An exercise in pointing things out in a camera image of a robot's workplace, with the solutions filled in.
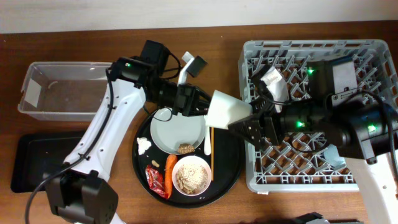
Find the white tissue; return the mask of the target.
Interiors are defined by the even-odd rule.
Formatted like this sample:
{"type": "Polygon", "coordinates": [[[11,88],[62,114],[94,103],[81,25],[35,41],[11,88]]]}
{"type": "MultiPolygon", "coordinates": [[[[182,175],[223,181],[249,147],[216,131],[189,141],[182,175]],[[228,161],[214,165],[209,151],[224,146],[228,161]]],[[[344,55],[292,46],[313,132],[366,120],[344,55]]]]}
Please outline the white tissue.
{"type": "Polygon", "coordinates": [[[152,143],[147,138],[137,138],[137,144],[139,155],[143,155],[152,146],[152,143]]]}

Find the white plastic cup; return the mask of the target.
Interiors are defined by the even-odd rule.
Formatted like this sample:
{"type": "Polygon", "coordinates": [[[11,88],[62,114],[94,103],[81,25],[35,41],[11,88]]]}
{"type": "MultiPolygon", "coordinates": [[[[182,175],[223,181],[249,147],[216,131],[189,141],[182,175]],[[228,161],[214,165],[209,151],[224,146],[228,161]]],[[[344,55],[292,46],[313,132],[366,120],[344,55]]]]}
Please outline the white plastic cup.
{"type": "Polygon", "coordinates": [[[228,125],[252,115],[252,106],[242,100],[215,90],[207,112],[206,125],[228,129],[228,125]]]}

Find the red snack wrapper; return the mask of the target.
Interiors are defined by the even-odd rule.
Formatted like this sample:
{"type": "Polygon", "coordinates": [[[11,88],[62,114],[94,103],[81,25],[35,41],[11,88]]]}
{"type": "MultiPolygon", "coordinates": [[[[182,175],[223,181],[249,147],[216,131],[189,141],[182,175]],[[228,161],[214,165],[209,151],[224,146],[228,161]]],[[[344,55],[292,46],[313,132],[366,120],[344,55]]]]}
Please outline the red snack wrapper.
{"type": "Polygon", "coordinates": [[[145,173],[149,188],[162,198],[168,199],[169,194],[165,190],[164,178],[161,173],[150,165],[146,166],[145,173]]]}

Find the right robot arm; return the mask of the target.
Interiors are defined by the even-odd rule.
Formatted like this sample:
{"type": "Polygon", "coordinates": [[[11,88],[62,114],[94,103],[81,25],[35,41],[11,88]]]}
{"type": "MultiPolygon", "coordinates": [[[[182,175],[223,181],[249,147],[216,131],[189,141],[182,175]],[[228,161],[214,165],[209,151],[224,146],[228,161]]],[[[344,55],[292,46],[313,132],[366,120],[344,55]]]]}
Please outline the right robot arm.
{"type": "Polygon", "coordinates": [[[359,87],[349,56],[307,64],[310,98],[281,100],[271,90],[282,75],[265,65],[251,80],[258,97],[252,113],[228,125],[256,147],[282,142],[287,133],[323,133],[351,171],[373,223],[397,222],[397,111],[380,96],[359,87]],[[371,96],[372,104],[364,99],[371,96]]]}

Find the blue plastic cup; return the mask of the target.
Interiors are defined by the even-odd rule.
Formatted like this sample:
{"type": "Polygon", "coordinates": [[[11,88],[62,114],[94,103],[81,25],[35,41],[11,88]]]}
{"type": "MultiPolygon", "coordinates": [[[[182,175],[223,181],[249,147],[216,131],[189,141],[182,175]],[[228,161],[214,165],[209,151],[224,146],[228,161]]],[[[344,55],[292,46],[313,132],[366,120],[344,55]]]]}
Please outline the blue plastic cup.
{"type": "Polygon", "coordinates": [[[323,151],[323,156],[332,167],[345,165],[345,159],[340,157],[337,147],[332,144],[323,151]]]}

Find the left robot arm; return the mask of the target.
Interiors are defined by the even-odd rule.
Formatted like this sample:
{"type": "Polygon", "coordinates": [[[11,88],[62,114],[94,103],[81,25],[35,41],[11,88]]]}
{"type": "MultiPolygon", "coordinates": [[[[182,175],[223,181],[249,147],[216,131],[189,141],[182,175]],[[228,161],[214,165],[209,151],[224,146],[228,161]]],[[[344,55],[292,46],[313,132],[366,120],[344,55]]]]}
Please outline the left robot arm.
{"type": "Polygon", "coordinates": [[[146,102],[170,108],[172,114],[207,113],[211,96],[186,83],[207,62],[185,53],[178,82],[162,78],[170,50],[147,40],[139,56],[121,57],[105,70],[108,84],[102,103],[80,142],[65,158],[61,169],[44,177],[51,212],[70,223],[121,223],[116,213],[118,195],[108,184],[115,155],[135,115],[146,102]]]}

